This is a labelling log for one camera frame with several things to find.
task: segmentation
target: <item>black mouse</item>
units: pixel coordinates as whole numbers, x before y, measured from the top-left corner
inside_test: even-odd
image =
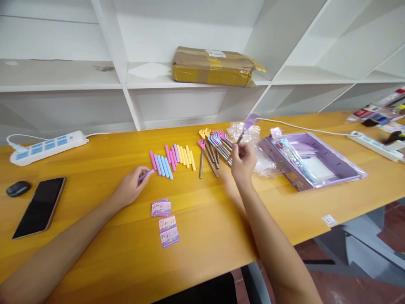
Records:
[[[26,181],[16,182],[14,185],[11,185],[7,188],[6,193],[8,196],[17,197],[26,193],[31,189],[31,185]]]

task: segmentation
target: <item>purple gift box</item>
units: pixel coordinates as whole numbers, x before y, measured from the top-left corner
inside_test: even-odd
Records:
[[[328,146],[311,132],[283,135],[300,154],[301,160],[319,181],[311,182],[287,159],[271,136],[259,143],[298,191],[320,188],[367,177],[362,169]]]

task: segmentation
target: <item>white power strip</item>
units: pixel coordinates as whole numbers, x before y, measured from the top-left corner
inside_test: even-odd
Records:
[[[10,162],[18,166],[26,166],[37,160],[58,154],[60,152],[87,144],[89,140],[82,131],[75,131],[64,136],[49,139],[47,141],[25,147],[25,152],[14,151],[10,156]]]
[[[401,152],[391,151],[388,146],[384,146],[382,143],[375,141],[370,137],[367,137],[361,132],[353,131],[351,134],[354,136],[348,136],[348,138],[361,144],[362,146],[369,148],[370,150],[377,152],[378,154],[395,162],[405,162],[403,158],[404,155]]]

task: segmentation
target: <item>card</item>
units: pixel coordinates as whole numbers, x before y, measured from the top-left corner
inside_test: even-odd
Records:
[[[176,218],[174,215],[159,220],[160,241],[166,248],[180,241],[177,231]]]
[[[166,217],[171,213],[171,202],[168,200],[161,200],[152,203],[153,217]]]

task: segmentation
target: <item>black phone screen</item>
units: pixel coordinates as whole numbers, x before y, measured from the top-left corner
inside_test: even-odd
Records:
[[[47,228],[64,183],[64,177],[39,183],[13,239],[40,232]]]

